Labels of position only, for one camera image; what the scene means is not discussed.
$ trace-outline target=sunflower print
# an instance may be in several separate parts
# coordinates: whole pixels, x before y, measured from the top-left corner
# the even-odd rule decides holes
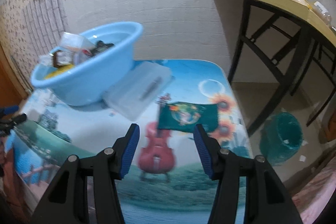
[[[230,120],[221,120],[218,128],[214,132],[211,132],[209,136],[221,144],[222,142],[232,140],[235,129],[236,126]]]
[[[236,102],[228,95],[223,93],[216,93],[209,101],[218,105],[218,111],[230,114],[232,109],[236,106]]]

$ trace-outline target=floral wallpaper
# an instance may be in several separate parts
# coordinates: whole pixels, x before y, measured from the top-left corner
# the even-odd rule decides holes
[[[31,0],[4,0],[0,6],[0,44],[7,60],[23,87],[28,88],[19,76],[11,56],[16,60],[23,76],[30,81],[31,72],[37,64],[38,56],[30,42],[23,8]]]

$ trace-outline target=bottle label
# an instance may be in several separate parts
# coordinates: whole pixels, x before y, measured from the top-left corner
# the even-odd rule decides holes
[[[316,1],[314,5],[322,14],[328,13],[328,10],[320,2]]]

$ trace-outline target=pink fabric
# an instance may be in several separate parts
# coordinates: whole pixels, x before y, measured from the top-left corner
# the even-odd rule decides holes
[[[336,157],[293,197],[304,224],[312,224],[336,189]]]

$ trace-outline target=silver bolt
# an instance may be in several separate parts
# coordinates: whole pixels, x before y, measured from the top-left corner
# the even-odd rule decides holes
[[[76,155],[71,155],[71,156],[69,156],[69,158],[68,158],[68,161],[70,161],[70,162],[74,162],[74,161],[76,161],[77,160],[77,156]]]
[[[223,154],[223,155],[229,155],[230,150],[226,149],[226,148],[221,148],[219,150],[219,153]]]
[[[111,154],[113,154],[113,152],[114,152],[114,150],[113,150],[113,148],[106,148],[105,150],[104,150],[104,153],[106,154],[106,155],[111,155]]]
[[[263,155],[257,155],[255,158],[258,162],[265,162],[265,158]]]

